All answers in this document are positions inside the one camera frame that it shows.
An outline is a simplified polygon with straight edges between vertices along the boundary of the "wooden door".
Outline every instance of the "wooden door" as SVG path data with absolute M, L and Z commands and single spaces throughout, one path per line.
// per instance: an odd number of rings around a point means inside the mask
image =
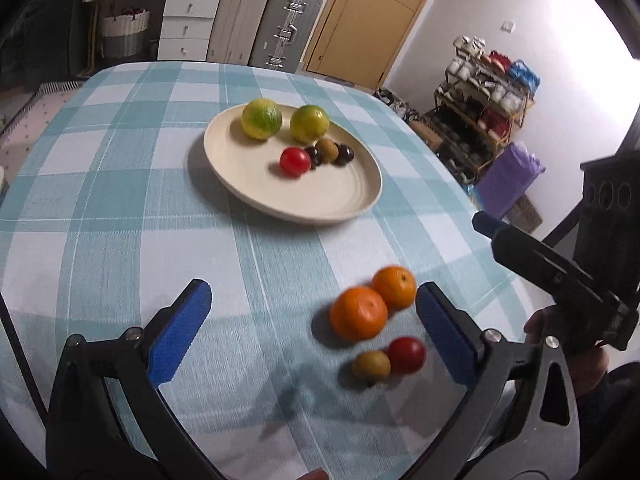
M 335 0 L 307 70 L 375 88 L 424 0 Z

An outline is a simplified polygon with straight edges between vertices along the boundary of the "red cherry tomato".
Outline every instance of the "red cherry tomato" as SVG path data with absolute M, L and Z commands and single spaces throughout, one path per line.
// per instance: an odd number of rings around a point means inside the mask
M 391 361 L 391 371 L 395 374 L 413 374 L 417 372 L 427 357 L 427 351 L 421 341 L 415 337 L 394 339 L 386 352 Z
M 311 157 L 302 148 L 286 148 L 280 155 L 280 167 L 292 176 L 300 176 L 311 169 Z

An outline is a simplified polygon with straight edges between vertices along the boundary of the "silver suitcase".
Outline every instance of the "silver suitcase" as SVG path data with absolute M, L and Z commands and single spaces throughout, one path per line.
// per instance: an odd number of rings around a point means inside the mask
M 207 61 L 246 65 L 267 0 L 220 0 Z
M 294 73 L 322 0 L 268 0 L 249 65 Z

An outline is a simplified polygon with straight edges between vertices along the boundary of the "white plate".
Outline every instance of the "white plate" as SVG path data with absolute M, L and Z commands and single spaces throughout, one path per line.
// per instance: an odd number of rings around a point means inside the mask
M 204 133 L 204 151 L 222 184 L 256 209 L 302 224 L 334 224 L 369 210 L 382 192 L 382 174 L 369 150 L 347 130 L 331 123 L 327 137 L 351 146 L 355 159 L 343 168 L 323 164 L 299 178 L 280 169 L 282 150 L 299 146 L 289 120 L 296 108 L 278 105 L 282 129 L 266 141 L 245 134 L 240 115 L 245 105 L 218 114 Z

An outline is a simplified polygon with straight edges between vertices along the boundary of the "purple bag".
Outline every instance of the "purple bag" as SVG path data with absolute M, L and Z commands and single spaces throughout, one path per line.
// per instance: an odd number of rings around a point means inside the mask
M 546 168 L 522 142 L 510 144 L 476 185 L 483 209 L 502 218 Z

